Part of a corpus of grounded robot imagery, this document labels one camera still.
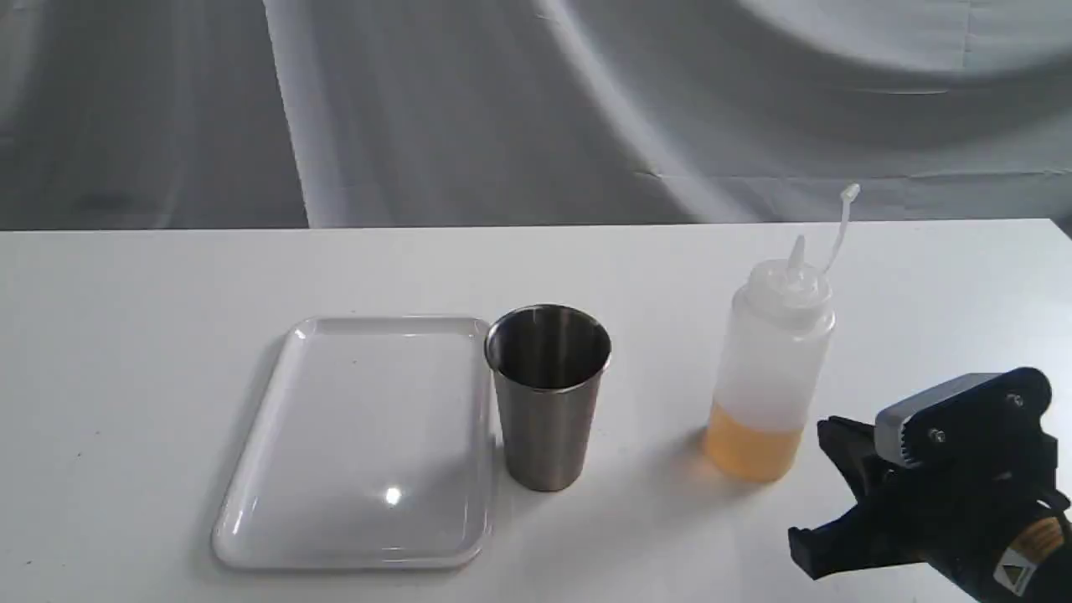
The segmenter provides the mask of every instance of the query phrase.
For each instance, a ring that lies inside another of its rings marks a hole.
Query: table surface
[[[0,234],[0,601],[967,601],[926,567],[813,583],[786,529],[852,503],[806,435],[779,483],[698,457],[730,296],[829,224]],[[816,417],[971,371],[1044,370],[1072,454],[1072,244],[1047,221],[859,223],[831,273]],[[242,574],[209,548],[284,332],[313,314],[492,320],[557,302],[614,340],[584,474],[500,479],[447,573]],[[1070,465],[1059,483],[1072,489]]]

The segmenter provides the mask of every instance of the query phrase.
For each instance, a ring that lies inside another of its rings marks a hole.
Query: orange liquid
[[[804,429],[756,431],[715,405],[703,452],[725,473],[747,482],[774,482],[789,472]]]

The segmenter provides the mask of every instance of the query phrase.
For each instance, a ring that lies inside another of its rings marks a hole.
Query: metal cup
[[[495,378],[506,469],[521,485],[557,491],[581,474],[610,336],[565,306],[530,306],[498,319],[483,353]]]

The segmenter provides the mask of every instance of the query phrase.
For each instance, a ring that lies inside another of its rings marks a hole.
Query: plastic tray
[[[315,318],[287,336],[212,534],[254,570],[453,568],[491,530],[488,325]]]

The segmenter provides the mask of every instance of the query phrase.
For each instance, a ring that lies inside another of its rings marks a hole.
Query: plastic squeeze bottle
[[[845,240],[859,185],[842,192],[842,224],[827,267],[804,261],[804,237],[788,260],[753,268],[733,295],[704,453],[724,472],[773,482],[793,465],[827,348],[834,334],[827,270]]]

